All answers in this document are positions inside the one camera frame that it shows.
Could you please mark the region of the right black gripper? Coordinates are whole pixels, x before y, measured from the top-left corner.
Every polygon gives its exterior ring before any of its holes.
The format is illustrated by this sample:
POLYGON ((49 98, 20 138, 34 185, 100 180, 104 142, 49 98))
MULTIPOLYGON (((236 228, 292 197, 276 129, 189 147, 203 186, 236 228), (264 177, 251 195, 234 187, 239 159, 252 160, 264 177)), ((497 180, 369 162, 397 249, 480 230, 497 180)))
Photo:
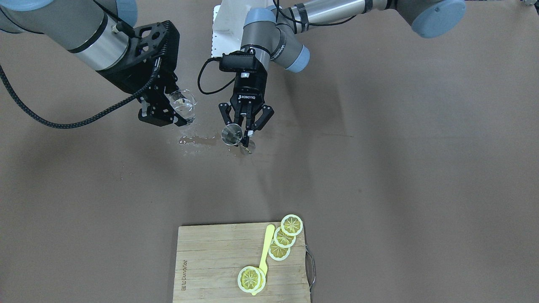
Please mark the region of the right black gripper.
POLYGON ((160 57, 160 71, 149 88, 150 94, 138 97, 141 104, 138 119, 158 127, 188 125, 187 120, 173 109, 165 95, 179 89, 175 69, 180 34, 175 25, 167 20, 133 28, 120 21, 113 29, 116 36, 119 33, 127 34, 128 48, 115 65, 98 71, 98 74, 123 92, 134 94, 148 82, 154 61, 160 57))

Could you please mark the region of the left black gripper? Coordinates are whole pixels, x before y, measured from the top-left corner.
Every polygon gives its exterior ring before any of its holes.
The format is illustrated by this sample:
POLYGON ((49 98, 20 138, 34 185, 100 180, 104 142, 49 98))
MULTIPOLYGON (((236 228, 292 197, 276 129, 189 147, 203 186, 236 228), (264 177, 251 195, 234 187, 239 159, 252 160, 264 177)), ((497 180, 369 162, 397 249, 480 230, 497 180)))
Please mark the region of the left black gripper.
POLYGON ((229 102, 222 102, 218 105, 225 125, 234 123, 231 118, 231 111, 234 109, 235 118, 240 118, 244 114, 248 118, 255 118, 259 111, 260 117, 254 121, 251 130, 262 130, 268 121, 273 117, 275 111, 273 107, 264 103, 264 92, 267 84, 267 72, 256 73, 235 73, 235 83, 232 96, 232 105, 229 102))

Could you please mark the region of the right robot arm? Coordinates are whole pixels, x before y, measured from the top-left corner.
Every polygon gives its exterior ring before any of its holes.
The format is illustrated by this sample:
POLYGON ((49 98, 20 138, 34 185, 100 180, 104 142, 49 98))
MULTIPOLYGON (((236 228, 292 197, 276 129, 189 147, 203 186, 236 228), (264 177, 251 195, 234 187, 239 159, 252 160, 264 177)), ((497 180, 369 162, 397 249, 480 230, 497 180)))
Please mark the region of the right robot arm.
POLYGON ((136 19, 134 0, 2 0, 2 32, 50 37, 128 97, 81 122, 54 123, 29 109, 1 71, 8 94, 27 115, 51 128, 86 126, 133 100, 141 103, 142 122, 189 125, 192 119, 171 104, 179 92, 179 31, 170 20, 135 27, 136 19))

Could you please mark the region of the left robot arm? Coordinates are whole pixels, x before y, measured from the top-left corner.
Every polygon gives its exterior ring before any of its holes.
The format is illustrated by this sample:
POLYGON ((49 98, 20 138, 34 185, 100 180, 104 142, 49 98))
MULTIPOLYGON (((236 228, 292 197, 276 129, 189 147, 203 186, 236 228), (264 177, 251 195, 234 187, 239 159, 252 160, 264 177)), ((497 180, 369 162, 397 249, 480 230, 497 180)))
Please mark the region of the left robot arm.
POLYGON ((233 95, 219 104, 225 128, 247 136, 274 111, 264 101, 271 62, 298 73, 310 61, 299 33, 336 26, 370 11, 395 10, 423 38, 447 33, 464 17, 464 0, 309 0, 283 8, 275 0, 224 0, 215 7, 212 57, 235 74, 233 95))

